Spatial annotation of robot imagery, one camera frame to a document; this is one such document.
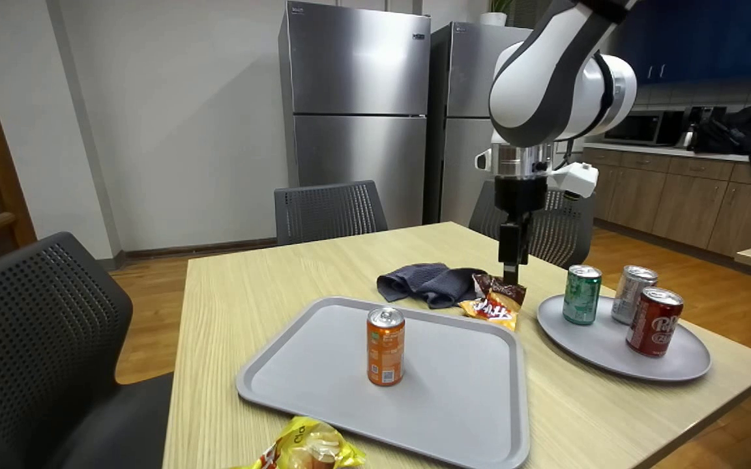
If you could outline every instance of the soda can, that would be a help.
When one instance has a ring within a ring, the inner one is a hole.
[[[662,358],[673,328],[685,314],[685,301],[660,286],[645,286],[638,309],[638,322],[630,332],[630,348],[640,354]]]
[[[645,286],[656,286],[656,285],[657,285],[657,273],[652,269],[627,266],[627,271],[622,273],[622,283],[619,283],[619,292],[615,292],[615,301],[613,301],[611,318],[615,323],[632,326],[635,315],[638,315],[638,306],[640,306],[641,289]]]
[[[368,379],[396,387],[405,379],[405,318],[396,309],[375,309],[368,318]]]
[[[596,266],[572,266],[566,271],[563,318],[578,326],[593,326],[600,309],[602,271]]]

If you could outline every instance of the napkin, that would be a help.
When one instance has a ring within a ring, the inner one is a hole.
[[[430,310],[452,309],[476,298],[472,273],[480,269],[449,269],[447,263],[411,263],[375,279],[387,303],[416,298],[429,303]]]

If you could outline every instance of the countertop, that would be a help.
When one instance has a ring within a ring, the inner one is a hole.
[[[585,148],[635,151],[635,154],[657,154],[657,156],[679,156],[679,159],[718,159],[718,163],[750,164],[747,154],[695,154],[695,151],[687,151],[679,147],[632,147],[632,144],[587,141]]]

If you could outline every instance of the stainless steel refrigerator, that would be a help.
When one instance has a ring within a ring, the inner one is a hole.
[[[485,174],[476,154],[489,148],[489,88],[498,56],[531,28],[449,25],[430,38],[430,107],[425,221],[471,224]]]
[[[429,17],[289,2],[279,34],[289,186],[375,181],[387,221],[422,221]]]

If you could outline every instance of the plastic tray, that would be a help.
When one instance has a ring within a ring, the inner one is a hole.
[[[482,322],[405,314],[405,382],[368,382],[368,314],[321,301],[249,362],[237,395],[259,406],[458,468],[523,468],[531,456],[524,353]]]
[[[711,372],[713,358],[705,341],[679,326],[662,358],[640,354],[627,344],[630,326],[611,318],[613,298],[600,298],[593,326],[563,318],[563,298],[552,298],[537,310],[537,326],[570,354],[615,375],[687,383]]]

